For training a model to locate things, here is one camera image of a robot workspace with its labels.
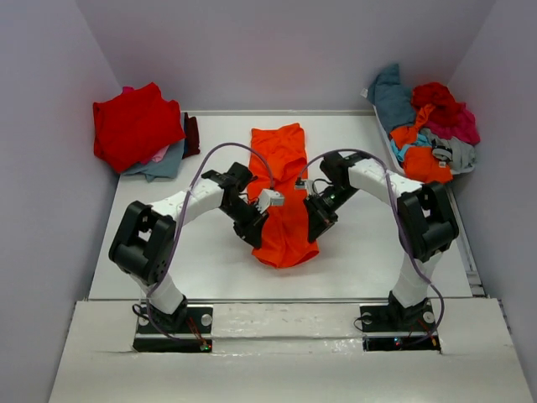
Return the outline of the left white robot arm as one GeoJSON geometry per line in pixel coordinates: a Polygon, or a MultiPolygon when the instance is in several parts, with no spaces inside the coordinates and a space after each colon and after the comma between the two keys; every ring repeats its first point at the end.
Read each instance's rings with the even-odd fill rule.
{"type": "Polygon", "coordinates": [[[209,170],[185,191],[157,202],[130,203],[108,252],[109,259],[140,287],[146,311],[138,314],[167,333],[185,324],[188,301],[168,274],[180,230],[199,216],[219,209],[233,221],[236,235],[259,249],[269,207],[281,202],[272,189],[261,190],[254,201],[242,197],[252,180],[250,170],[235,163],[225,173],[209,170]]]}

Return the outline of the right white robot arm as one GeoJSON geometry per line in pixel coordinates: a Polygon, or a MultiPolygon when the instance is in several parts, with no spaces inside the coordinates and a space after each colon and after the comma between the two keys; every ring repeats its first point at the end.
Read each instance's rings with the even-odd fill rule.
{"type": "Polygon", "coordinates": [[[328,186],[323,191],[299,173],[295,187],[306,192],[307,239],[316,241],[338,221],[337,210],[358,191],[391,208],[404,251],[399,278],[381,306],[365,306],[358,317],[365,332],[403,332],[430,313],[428,292],[440,257],[459,236],[446,187],[422,183],[389,170],[378,157],[358,149],[317,156],[328,186]]]}

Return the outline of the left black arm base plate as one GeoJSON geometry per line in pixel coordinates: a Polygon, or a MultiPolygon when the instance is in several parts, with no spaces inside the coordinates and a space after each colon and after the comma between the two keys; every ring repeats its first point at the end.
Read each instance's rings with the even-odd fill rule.
{"type": "Polygon", "coordinates": [[[149,321],[145,303],[134,304],[137,316],[133,350],[139,353],[211,353],[213,305],[191,304],[180,324],[166,323],[153,311],[149,321]]]}

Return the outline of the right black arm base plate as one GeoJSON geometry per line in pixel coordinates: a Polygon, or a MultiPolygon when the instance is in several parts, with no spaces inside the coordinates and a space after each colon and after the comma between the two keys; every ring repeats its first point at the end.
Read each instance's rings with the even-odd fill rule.
{"type": "Polygon", "coordinates": [[[430,303],[402,322],[388,315],[388,305],[360,306],[353,325],[362,334],[362,346],[367,353],[441,351],[430,303]]]}

